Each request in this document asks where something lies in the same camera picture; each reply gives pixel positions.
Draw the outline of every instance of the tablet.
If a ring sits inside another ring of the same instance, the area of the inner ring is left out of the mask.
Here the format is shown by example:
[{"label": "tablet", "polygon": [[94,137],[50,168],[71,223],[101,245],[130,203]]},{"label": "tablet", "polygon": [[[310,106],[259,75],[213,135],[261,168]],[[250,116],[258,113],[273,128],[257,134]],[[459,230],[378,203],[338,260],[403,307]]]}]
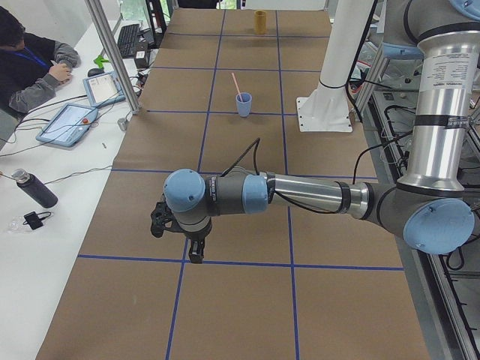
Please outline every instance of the tablet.
[{"label": "tablet", "polygon": [[88,101],[93,107],[104,107],[125,100],[115,71],[83,79]]},{"label": "tablet", "polygon": [[67,103],[35,137],[42,143],[70,148],[77,143],[97,118],[96,107]]}]

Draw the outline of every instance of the computer mouse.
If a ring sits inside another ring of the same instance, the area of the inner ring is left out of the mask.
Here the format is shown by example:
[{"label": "computer mouse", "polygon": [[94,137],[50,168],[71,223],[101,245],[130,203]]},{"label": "computer mouse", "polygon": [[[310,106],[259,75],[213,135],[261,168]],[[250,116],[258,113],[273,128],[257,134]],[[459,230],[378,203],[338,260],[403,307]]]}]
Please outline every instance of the computer mouse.
[{"label": "computer mouse", "polygon": [[90,69],[87,73],[87,77],[94,77],[95,75],[100,75],[105,72],[104,69],[100,69],[99,67],[94,67],[93,69]]}]

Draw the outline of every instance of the hand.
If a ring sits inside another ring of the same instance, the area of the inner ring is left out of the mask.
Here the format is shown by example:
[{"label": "hand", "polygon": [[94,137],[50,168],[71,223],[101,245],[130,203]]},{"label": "hand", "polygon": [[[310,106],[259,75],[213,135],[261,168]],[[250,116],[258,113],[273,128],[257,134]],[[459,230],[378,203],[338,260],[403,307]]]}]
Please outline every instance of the hand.
[{"label": "hand", "polygon": [[66,64],[53,65],[48,74],[55,77],[62,84],[65,84],[72,77],[71,70]]}]

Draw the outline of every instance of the water bottle cap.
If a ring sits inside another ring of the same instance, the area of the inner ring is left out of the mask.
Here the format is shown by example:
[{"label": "water bottle cap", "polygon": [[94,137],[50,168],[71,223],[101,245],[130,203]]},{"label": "water bottle cap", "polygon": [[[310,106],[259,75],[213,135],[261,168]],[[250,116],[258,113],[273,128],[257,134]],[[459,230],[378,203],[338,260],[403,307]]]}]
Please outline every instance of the water bottle cap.
[{"label": "water bottle cap", "polygon": [[30,179],[30,174],[24,169],[17,169],[12,172],[12,178],[14,178],[19,184],[24,184]]}]

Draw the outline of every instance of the black water bottle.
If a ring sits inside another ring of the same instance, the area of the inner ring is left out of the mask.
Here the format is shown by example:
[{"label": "black water bottle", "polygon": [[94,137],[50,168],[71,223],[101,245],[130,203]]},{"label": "black water bottle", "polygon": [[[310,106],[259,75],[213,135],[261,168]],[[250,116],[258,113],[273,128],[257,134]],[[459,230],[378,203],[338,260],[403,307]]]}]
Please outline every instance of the black water bottle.
[{"label": "black water bottle", "polygon": [[15,170],[12,178],[15,179],[16,186],[25,191],[33,200],[46,209],[51,208],[59,201],[57,196],[55,196],[42,181],[24,169]]}]

